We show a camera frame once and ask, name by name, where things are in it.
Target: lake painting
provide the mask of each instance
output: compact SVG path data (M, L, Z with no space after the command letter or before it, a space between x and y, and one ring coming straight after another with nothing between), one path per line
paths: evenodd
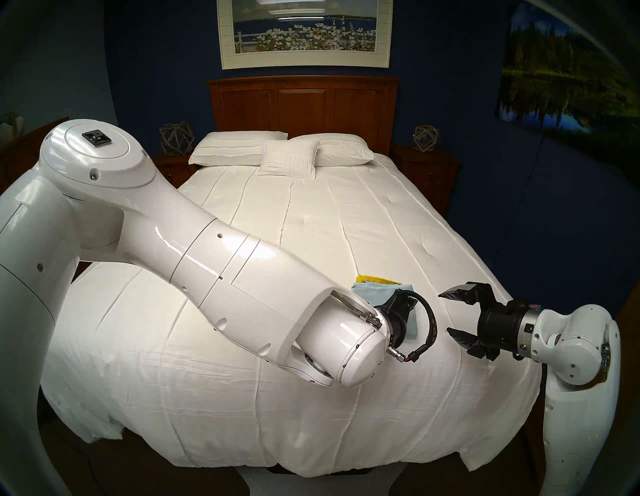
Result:
M232 0L236 54L374 52L378 0Z
M572 27L519 4L506 36L496 117L613 164L640 186L639 92Z

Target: picture frame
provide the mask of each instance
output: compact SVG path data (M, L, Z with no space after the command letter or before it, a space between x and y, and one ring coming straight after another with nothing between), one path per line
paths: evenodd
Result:
M296 8L286 8L291 2L217 0L222 69L389 67L393 0L302 0L293 4ZM332 6L340 6L344 13ZM242 28L249 33L243 34Z

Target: white comforter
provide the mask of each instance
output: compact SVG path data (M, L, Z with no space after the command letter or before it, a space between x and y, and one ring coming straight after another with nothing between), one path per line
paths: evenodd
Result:
M361 387L322 388L233 345L151 273L94 264L69 290L42 376L62 420L87 442L125 426L189 467L280 463L318 476L455 451L469 469L489 462L527 418L541 369L468 356L445 329L474 332L479 309L437 294L473 280L505 302L500 283L387 157L318 168L315 180L255 171L204 168L180 190L346 287L358 273L412 284L433 307L435 345L414 364L387 358ZM418 309L403 353L426 338Z

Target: wooden nightstand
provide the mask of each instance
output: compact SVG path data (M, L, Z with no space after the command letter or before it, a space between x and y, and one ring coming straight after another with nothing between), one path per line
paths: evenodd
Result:
M154 155L152 160L160 173L169 181L174 188L179 188L183 182L189 179L196 172L195 165L189 165L189 157L186 155Z
M444 216L460 160L444 148L422 153L402 145L391 145L389 157L440 215Z

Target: dark blue wall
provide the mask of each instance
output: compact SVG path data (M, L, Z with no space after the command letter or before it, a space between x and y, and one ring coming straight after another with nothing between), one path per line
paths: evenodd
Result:
M561 312L617 313L640 277L640 193L617 172L493 117L511 0L394 6L389 69L222 71L213 0L107 0L105 45L118 123L151 153L158 128L214 129L208 79L271 74L400 77L393 142L439 127L463 161L450 224L514 297Z

